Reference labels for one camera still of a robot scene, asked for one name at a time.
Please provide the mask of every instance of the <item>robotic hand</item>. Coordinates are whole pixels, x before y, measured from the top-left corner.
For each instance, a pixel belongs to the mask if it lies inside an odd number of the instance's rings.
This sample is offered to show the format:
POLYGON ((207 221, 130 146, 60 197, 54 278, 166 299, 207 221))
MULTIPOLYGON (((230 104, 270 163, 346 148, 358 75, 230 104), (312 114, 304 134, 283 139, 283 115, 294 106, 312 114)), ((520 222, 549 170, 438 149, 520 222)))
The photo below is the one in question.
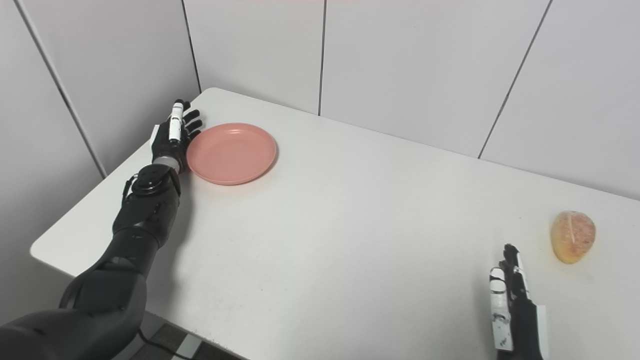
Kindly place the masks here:
POLYGON ((156 125, 151 135, 153 163, 168 165, 178 174, 187 169, 187 146, 200 134, 202 127, 202 120, 197 119, 200 111, 184 114, 190 107, 188 101, 176 100, 167 121, 156 125))
POLYGON ((489 276, 493 342, 498 360, 548 360, 547 309, 529 299, 527 278, 515 246, 489 276))
POLYGON ((125 184, 113 237, 100 259, 67 286, 57 309, 0 325, 0 357, 108 360, 133 340, 145 312, 147 275, 180 203, 186 149, 202 125, 195 120, 198 110, 183 119, 188 108, 176 101, 171 117, 155 129, 153 163, 125 184))

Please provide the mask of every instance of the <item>floor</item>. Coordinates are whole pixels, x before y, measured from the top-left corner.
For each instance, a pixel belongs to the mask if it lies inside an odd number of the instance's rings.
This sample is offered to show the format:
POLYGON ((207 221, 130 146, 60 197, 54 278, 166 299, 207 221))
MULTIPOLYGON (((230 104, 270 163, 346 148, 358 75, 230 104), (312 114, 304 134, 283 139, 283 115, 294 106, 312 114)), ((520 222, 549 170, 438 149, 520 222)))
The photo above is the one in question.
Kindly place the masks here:
MULTIPOLYGON (((149 340, 162 344, 173 351, 177 351, 187 333, 170 325, 164 324, 149 340)), ((201 342, 196 352, 190 356, 194 360, 244 360, 241 357, 229 354, 228 352, 215 347, 206 342, 201 342)), ((131 360, 172 360, 174 356, 164 350, 149 344, 144 344, 131 360)))

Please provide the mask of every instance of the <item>white wall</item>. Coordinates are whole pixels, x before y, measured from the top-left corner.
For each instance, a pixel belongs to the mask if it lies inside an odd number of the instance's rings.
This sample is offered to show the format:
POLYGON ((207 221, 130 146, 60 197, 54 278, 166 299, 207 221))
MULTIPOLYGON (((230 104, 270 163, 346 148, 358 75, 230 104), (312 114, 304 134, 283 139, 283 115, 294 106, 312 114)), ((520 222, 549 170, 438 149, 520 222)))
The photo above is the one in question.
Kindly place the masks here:
POLYGON ((640 199, 639 13, 554 1, 482 159, 640 199))
POLYGON ((70 279, 34 260, 29 247, 101 178, 12 0, 0 0, 0 49, 0 323, 5 323, 57 307, 70 279))
POLYGON ((180 0, 19 0, 106 172, 198 95, 180 0))
POLYGON ((323 1, 184 0, 203 89, 317 113, 323 1))
POLYGON ((478 156, 547 4, 328 1, 321 115, 478 156))

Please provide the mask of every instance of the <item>bread roll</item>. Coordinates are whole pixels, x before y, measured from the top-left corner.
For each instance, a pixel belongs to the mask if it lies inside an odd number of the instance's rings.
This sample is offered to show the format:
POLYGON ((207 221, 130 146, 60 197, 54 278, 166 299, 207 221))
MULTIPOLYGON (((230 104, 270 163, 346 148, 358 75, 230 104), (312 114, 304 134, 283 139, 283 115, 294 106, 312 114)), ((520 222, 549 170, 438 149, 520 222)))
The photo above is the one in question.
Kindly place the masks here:
POLYGON ((551 244, 560 261, 574 264, 580 261, 596 240, 596 225, 577 211, 563 211, 551 227, 551 244))

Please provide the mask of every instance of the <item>pink plate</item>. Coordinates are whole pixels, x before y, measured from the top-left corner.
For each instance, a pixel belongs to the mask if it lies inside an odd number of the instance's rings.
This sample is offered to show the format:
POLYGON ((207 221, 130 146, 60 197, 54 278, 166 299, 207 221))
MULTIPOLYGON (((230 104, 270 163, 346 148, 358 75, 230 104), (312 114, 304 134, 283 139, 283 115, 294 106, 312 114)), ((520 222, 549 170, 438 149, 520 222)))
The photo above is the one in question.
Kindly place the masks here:
POLYGON ((206 181, 238 185, 267 171, 276 152, 276 142, 265 130, 249 124, 222 124, 191 142, 187 162, 191 171, 206 181))

